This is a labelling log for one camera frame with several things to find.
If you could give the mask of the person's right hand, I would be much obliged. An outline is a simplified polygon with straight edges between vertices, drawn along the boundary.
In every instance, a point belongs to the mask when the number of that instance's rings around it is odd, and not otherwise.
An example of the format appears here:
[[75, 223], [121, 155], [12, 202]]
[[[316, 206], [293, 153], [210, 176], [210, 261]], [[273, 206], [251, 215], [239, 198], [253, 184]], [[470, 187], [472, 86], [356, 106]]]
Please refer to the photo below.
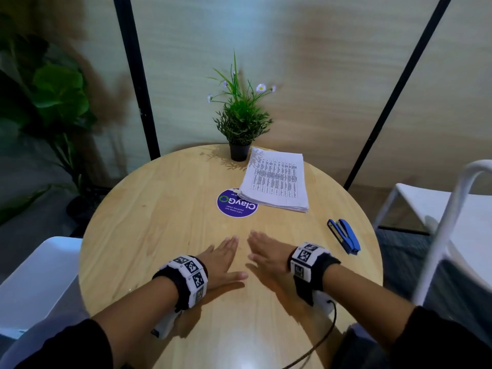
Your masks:
[[259, 281], [267, 287], [279, 284], [293, 275], [288, 270], [287, 261], [297, 248], [285, 242], [280, 242], [265, 233], [252, 230], [247, 238], [250, 254], [259, 254], [268, 259], [268, 266], [258, 266], [250, 261], [246, 267], [253, 272]]

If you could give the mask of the person's left hand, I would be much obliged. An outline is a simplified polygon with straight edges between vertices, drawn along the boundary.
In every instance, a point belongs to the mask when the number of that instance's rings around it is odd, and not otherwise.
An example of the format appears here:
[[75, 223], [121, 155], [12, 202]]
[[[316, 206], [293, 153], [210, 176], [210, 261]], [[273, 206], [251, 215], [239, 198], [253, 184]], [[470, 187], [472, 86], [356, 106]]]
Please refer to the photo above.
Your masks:
[[229, 269], [235, 258], [238, 244], [239, 238], [234, 235], [231, 238], [225, 238], [217, 248], [214, 248], [211, 256], [206, 257], [205, 252], [196, 255], [196, 258], [207, 269], [208, 290], [229, 284], [226, 283], [226, 273], [231, 272]]

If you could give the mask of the person's left forearm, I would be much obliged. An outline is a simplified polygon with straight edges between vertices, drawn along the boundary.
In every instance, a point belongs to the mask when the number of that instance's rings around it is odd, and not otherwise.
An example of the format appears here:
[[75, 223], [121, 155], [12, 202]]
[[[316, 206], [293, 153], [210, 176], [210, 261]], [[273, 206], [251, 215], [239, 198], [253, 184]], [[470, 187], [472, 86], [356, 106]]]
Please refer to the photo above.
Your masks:
[[175, 284], [160, 276], [92, 316], [107, 337], [114, 369], [120, 368], [140, 341], [172, 311], [178, 298]]

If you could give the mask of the person's right forearm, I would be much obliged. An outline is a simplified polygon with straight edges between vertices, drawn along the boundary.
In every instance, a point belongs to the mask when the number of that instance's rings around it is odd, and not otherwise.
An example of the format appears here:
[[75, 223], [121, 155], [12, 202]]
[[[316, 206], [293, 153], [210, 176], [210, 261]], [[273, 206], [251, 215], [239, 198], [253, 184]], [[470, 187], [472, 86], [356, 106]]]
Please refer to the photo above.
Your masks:
[[390, 352], [415, 304], [339, 264], [325, 270], [322, 282], [323, 290]]

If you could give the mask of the black wristband with marker tiles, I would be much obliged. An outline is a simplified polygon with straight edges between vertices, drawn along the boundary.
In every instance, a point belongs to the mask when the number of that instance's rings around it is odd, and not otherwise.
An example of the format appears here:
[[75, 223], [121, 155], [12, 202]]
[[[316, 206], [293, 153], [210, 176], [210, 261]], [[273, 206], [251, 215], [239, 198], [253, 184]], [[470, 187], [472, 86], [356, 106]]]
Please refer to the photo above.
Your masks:
[[311, 242], [304, 242], [295, 248], [287, 261], [293, 275], [296, 293], [309, 306], [314, 306], [314, 292], [322, 292], [323, 275], [329, 266], [340, 265], [326, 248]]
[[175, 284], [178, 291], [176, 313], [194, 307], [206, 295], [208, 271], [197, 257], [180, 255], [162, 266], [152, 278], [157, 277], [168, 278]]

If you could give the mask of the round purple sticker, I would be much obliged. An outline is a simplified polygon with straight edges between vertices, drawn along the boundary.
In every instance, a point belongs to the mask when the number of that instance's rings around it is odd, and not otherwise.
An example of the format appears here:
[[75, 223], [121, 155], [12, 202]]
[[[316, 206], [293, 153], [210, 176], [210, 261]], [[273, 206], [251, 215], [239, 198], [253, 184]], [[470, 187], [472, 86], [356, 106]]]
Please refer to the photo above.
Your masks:
[[233, 218], [249, 217], [258, 209], [257, 204], [239, 196], [238, 188], [229, 188], [221, 192], [217, 197], [217, 207], [223, 214]]

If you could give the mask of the stack of printed paper sheets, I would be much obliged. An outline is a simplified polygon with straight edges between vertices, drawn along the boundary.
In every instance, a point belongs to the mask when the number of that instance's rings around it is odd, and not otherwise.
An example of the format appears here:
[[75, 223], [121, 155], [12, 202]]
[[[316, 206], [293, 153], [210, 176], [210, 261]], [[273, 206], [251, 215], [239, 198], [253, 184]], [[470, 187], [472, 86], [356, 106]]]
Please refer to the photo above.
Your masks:
[[253, 147], [238, 196], [255, 204], [308, 212], [303, 155]]

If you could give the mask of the blue stapler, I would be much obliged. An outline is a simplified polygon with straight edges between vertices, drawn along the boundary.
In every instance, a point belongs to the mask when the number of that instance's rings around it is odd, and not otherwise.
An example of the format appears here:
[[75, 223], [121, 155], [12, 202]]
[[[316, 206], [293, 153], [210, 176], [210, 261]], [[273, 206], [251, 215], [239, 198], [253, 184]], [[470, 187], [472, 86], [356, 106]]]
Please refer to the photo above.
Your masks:
[[347, 254], [358, 255], [361, 250], [359, 240], [346, 220], [339, 219], [334, 221], [329, 219], [327, 226]]

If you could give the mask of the small potted green plant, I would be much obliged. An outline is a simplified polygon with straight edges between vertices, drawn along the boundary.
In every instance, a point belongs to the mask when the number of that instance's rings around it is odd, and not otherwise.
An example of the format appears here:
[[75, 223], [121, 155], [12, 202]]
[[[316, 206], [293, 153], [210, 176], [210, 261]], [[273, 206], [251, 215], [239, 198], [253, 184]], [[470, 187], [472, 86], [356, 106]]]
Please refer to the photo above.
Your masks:
[[214, 69], [218, 77], [210, 77], [221, 86], [221, 92], [207, 96], [208, 103], [222, 104], [213, 118], [218, 131], [229, 143], [231, 160], [246, 161], [251, 144], [259, 136], [267, 133], [273, 119], [267, 111], [263, 111], [258, 101], [268, 94], [274, 93], [277, 86], [258, 84], [253, 87], [250, 80], [244, 80], [237, 66], [236, 55], [230, 67], [229, 77]]

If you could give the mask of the white chair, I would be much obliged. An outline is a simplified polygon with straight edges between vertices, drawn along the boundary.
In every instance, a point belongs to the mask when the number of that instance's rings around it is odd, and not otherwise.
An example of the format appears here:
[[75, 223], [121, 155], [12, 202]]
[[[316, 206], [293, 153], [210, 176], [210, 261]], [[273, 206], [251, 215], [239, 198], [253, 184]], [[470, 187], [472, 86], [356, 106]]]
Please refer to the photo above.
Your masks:
[[378, 211], [374, 230], [401, 196], [433, 237], [411, 298], [413, 304], [423, 305], [443, 260], [492, 293], [492, 195], [469, 193], [481, 173], [492, 175], [492, 160], [466, 165], [451, 193], [398, 183]]
[[49, 238], [0, 284], [0, 335], [17, 340], [46, 318], [86, 312], [78, 279], [81, 246], [81, 238]]

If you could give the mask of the person's black left sleeve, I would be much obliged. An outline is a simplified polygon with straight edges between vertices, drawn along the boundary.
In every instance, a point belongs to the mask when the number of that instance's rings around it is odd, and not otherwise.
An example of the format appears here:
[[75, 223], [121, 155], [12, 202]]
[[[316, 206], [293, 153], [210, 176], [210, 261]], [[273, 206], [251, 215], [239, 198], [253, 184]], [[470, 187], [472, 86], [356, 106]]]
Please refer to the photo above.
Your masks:
[[92, 319], [58, 332], [42, 323], [26, 335], [22, 360], [13, 369], [114, 369], [108, 337]]

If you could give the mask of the person's black sleeve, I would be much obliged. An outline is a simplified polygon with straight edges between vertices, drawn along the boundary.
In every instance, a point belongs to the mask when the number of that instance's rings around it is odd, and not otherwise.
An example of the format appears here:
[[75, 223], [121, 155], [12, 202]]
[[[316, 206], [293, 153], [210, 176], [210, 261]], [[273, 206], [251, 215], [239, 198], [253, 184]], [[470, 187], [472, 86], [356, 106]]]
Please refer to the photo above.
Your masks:
[[492, 348], [457, 322], [418, 306], [389, 360], [393, 369], [492, 369]]
[[108, 337], [92, 319], [58, 332], [42, 323], [26, 335], [22, 360], [13, 369], [114, 369]]

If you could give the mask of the black metal pole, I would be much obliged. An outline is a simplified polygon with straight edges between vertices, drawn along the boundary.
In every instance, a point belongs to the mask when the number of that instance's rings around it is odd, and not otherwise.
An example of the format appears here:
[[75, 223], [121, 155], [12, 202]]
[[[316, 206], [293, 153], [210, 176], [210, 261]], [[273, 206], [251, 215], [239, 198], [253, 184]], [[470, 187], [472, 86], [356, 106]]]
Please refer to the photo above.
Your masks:
[[413, 49], [408, 62], [406, 63], [403, 72], [401, 73], [395, 87], [393, 88], [380, 116], [378, 117], [371, 133], [369, 134], [356, 162], [354, 163], [343, 188], [348, 191], [353, 185], [354, 180], [359, 173], [363, 163], [365, 162], [368, 154], [370, 153], [373, 145], [375, 144], [378, 136], [380, 135], [384, 125], [391, 114], [394, 106], [396, 105], [403, 89], [405, 88], [409, 78], [411, 77], [415, 67], [417, 66], [423, 52], [427, 48], [430, 39], [434, 35], [439, 23], [441, 22], [446, 10], [448, 9], [452, 0], [439, 0], [433, 13], [431, 14], [422, 34]]
[[161, 157], [131, 0], [113, 0], [151, 160]]

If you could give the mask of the person's black right sleeve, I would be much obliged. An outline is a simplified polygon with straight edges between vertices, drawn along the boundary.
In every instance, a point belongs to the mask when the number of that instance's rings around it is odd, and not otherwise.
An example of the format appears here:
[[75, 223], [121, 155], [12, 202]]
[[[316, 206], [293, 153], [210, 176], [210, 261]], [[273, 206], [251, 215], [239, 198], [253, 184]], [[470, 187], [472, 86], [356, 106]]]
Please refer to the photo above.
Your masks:
[[389, 360], [393, 369], [492, 369], [492, 348], [457, 322], [418, 306]]

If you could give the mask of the large leafy potted plant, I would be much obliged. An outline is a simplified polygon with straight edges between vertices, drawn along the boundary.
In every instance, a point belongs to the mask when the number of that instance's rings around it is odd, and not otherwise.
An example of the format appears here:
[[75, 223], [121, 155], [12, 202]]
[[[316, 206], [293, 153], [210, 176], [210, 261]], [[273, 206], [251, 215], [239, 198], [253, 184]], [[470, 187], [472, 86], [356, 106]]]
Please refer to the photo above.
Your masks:
[[75, 142], [97, 121], [89, 105], [88, 82], [69, 54], [36, 35], [0, 31], [0, 55], [14, 71], [0, 68], [0, 125], [12, 126], [15, 138], [46, 142], [57, 159], [54, 164], [71, 178], [76, 196], [66, 213], [76, 224], [72, 236], [81, 238], [109, 192], [93, 183]]

